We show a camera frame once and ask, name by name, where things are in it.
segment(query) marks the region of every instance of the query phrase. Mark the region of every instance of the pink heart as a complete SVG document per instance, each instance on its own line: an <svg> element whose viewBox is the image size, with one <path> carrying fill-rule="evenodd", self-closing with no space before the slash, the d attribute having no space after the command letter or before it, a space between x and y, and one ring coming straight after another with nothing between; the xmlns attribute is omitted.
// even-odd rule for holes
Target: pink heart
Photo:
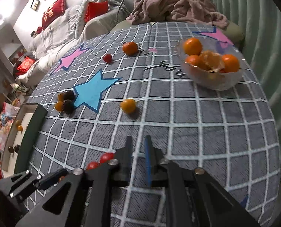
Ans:
<svg viewBox="0 0 281 227"><path fill-rule="evenodd" d="M151 49L149 49L149 51L152 52L152 53L157 53L158 52L156 48L151 48Z"/></svg>

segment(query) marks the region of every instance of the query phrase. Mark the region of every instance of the box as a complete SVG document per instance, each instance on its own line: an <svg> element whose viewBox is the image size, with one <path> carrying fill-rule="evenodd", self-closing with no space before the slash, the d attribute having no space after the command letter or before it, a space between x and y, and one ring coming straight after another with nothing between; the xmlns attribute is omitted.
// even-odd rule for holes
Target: box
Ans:
<svg viewBox="0 0 281 227"><path fill-rule="evenodd" d="M27 170L32 147L46 114L47 110L38 103L25 103L21 106L5 143L1 166L3 177L9 177ZM18 131L15 126L17 120L22 121L22 132ZM20 145L19 152L9 153L8 147L14 147L16 144Z"/></svg>

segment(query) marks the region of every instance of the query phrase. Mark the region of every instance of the framed picture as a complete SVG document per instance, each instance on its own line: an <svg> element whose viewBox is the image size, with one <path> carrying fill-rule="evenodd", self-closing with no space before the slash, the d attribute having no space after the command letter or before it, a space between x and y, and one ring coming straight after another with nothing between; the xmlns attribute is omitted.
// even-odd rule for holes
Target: framed picture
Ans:
<svg viewBox="0 0 281 227"><path fill-rule="evenodd" d="M37 11L37 10L38 10L38 7L39 7L39 4L40 4L40 1L39 1L39 0L33 0L32 4L31 4L31 8L32 8L34 11Z"/></svg>

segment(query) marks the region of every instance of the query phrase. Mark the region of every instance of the gray checkered tablecloth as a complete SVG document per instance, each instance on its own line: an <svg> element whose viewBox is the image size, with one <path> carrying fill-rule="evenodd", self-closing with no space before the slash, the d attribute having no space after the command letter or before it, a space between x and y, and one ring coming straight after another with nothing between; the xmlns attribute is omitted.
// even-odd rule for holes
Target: gray checkered tablecloth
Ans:
<svg viewBox="0 0 281 227"><path fill-rule="evenodd" d="M131 135L131 181L128 188L114 193L111 226L164 227L164 191L146 184L143 140L151 135L153 145L168 159L183 168L205 168L238 202L245 199L247 211L267 226L280 180L273 115L253 71L238 51L246 70L242 81L229 90L203 88L183 74L175 46L182 38L204 37L193 33L196 31L211 32L213 28L175 22L143 24L85 42L83 48L92 48L78 56L68 71L48 73L28 101L48 110L29 169L46 175L61 167L85 168L104 152L123 147L126 135ZM137 57L122 52L123 42L129 41L142 49ZM105 54L112 54L113 64L103 62ZM169 65L152 68L160 62ZM104 78L122 79L103 93L99 114L84 105L69 116L54 109L58 93L86 82L100 69ZM120 109L125 98L137 101L139 113L133 118ZM28 208L45 194L36 191L31 195Z"/></svg>

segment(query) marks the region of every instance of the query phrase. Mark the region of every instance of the pink star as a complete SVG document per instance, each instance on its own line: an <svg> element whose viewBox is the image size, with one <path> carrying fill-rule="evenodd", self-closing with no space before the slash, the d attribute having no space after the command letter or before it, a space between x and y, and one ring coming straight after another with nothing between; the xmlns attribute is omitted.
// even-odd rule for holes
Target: pink star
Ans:
<svg viewBox="0 0 281 227"><path fill-rule="evenodd" d="M60 59L60 65L52 73L57 72L61 68L63 68L65 71L67 71L69 69L69 66L76 59L76 57L78 57L83 52L85 52L89 49L89 48L87 48L87 49L82 50L82 47L83 47L83 44L76 51L74 51L72 54L70 54L70 55L68 55L64 58L61 58Z"/></svg>
<svg viewBox="0 0 281 227"><path fill-rule="evenodd" d="M234 45L232 43L232 41L230 39L228 39L218 28L216 28L215 32L199 32L198 34L214 38L214 39L216 39L218 41L221 41L223 43L228 43L230 45Z"/></svg>

